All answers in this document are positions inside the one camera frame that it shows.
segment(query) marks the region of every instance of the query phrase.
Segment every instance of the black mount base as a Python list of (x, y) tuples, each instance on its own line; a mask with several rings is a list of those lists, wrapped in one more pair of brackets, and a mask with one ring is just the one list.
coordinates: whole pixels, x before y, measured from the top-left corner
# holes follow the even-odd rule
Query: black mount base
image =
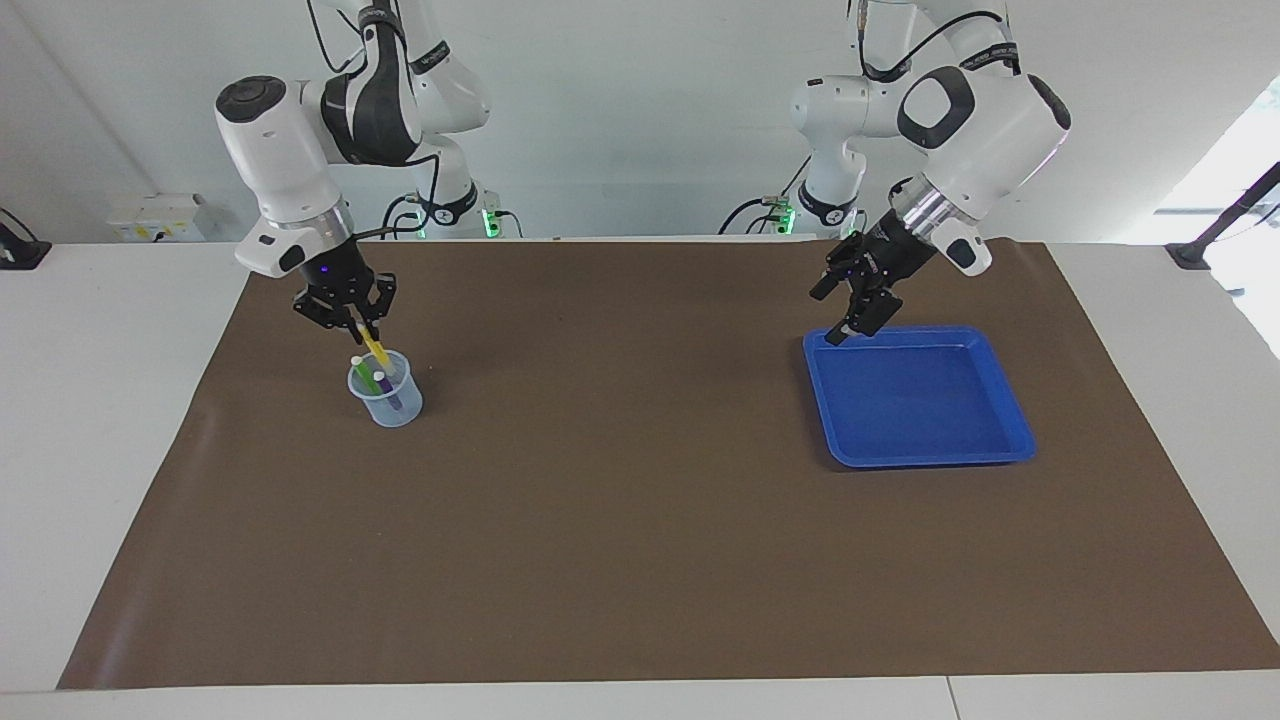
[(1213, 269), (1213, 268), (1210, 268), (1208, 263), (1204, 261), (1204, 254), (1203, 252), (1198, 252), (1197, 254), (1197, 255), (1199, 255), (1199, 259), (1188, 258), (1187, 256), (1187, 249), (1188, 247), (1190, 247), (1190, 245), (1185, 245), (1185, 243), (1184, 245), (1166, 245), (1165, 250), (1169, 252), (1169, 256), (1174, 259), (1174, 263), (1178, 263), (1178, 266), (1181, 268), (1181, 269), (1184, 269), (1184, 270), (1212, 270)]
[(10, 261), (5, 256), (0, 255), (0, 270), (35, 270), (40, 266), (41, 260), (45, 255), (49, 255), (49, 250), (52, 249), (51, 242), (29, 242), (27, 247), (33, 250), (32, 255), (26, 260), (13, 260)]

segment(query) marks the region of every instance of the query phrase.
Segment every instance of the green marker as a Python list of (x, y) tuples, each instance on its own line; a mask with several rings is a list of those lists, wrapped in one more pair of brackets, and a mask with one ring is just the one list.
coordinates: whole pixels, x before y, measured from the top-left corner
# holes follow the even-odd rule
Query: green marker
[(351, 366), (356, 369), (356, 374), (360, 375), (360, 379), (365, 383), (365, 391), (370, 395), (370, 397), (383, 395), (383, 388), (378, 387), (378, 383), (374, 380), (374, 373), (370, 372), (367, 365), (365, 365), (364, 357), (360, 357), (358, 355), (352, 357)]

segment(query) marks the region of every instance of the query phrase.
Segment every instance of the black stand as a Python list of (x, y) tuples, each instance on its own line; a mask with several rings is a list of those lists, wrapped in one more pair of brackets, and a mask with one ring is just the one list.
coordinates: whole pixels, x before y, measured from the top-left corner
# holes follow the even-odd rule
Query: black stand
[(52, 243), (38, 240), (27, 242), (0, 223), (0, 249), (6, 251), (0, 255), (0, 270), (35, 270), (51, 247)]
[(1235, 224), (1236, 220), (1248, 214), (1254, 205), (1262, 201), (1276, 186), (1280, 186), (1280, 163), (1271, 165), (1258, 182), (1253, 183), (1253, 187), (1244, 191), (1244, 195), (1235, 201), (1235, 205), (1228, 208), (1207, 231), (1201, 233), (1196, 242), (1188, 242), (1181, 245), (1166, 245), (1165, 250), (1178, 263), (1178, 266), (1184, 270), (1208, 270), (1208, 263), (1204, 261), (1204, 251), (1208, 250), (1210, 245), (1217, 242), (1226, 228)]

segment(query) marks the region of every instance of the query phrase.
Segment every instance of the marker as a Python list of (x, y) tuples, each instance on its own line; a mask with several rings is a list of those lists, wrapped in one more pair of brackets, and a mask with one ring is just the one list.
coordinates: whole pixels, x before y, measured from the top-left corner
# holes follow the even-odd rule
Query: marker
[(369, 351), (374, 354), (374, 357), (378, 360), (378, 364), (383, 366), (383, 370), (385, 370), (388, 375), (394, 377), (396, 365), (392, 364), (392, 357), (390, 355), (387, 355), (387, 348), (383, 347), (383, 343), (374, 340), (374, 336), (369, 333), (369, 328), (365, 327), (365, 323), (357, 320), (356, 329), (360, 331), (360, 337), (365, 338), (365, 345), (369, 346)]
[(378, 397), (379, 395), (383, 395), (383, 389), (378, 387), (378, 380), (374, 379), (374, 374), (369, 372), (369, 365), (365, 365), (364, 357), (360, 357), (358, 355), (352, 357), (351, 366), (356, 369), (356, 374), (360, 375), (361, 380), (364, 380), (365, 389), (369, 391), (370, 396)]
[[(380, 373), (380, 372), (379, 373), (374, 373), (374, 382), (378, 383), (378, 387), (380, 387), (383, 389), (384, 395), (396, 389), (396, 387), (392, 384), (392, 382), (387, 379), (387, 373)], [(390, 397), (388, 397), (387, 402), (390, 402), (392, 410), (397, 410), (398, 411), (398, 410), (403, 410), (404, 409), (404, 404), (401, 402), (401, 400), (398, 397), (396, 397), (394, 395), (390, 396)]]

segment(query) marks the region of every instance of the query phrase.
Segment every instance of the white wall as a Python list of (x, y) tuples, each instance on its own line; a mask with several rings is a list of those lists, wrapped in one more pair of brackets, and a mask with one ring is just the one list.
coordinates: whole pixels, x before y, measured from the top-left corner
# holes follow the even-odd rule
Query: white wall
[[(218, 138), (212, 99), (246, 74), (325, 74), (303, 0), (0, 9), (10, 3), (160, 190), (200, 192), (232, 234), (247, 229), (252, 199)], [(1024, 65), (1068, 101), (1076, 127), (988, 234), (1111, 237), (1149, 214), (1280, 74), (1268, 0), (1011, 4)], [(854, 70), (844, 10), (840, 0), (436, 0), (451, 45), (495, 99), (490, 126), (460, 141), (538, 236), (714, 232), (739, 201), (780, 191), (806, 151), (790, 128), (791, 90)], [(325, 29), (339, 51), (351, 46), (337, 22)], [(141, 181), (110, 152), (68, 150), (83, 143), (83, 123), (60, 117), (29, 72), (0, 44), (0, 202), (54, 240), (100, 240), (108, 187)], [(892, 141), (867, 152), (864, 200), (878, 215), (919, 158)], [(362, 225), (411, 184), (397, 170), (335, 174)], [(63, 214), (68, 202), (47, 200), (68, 193), (83, 206)]]

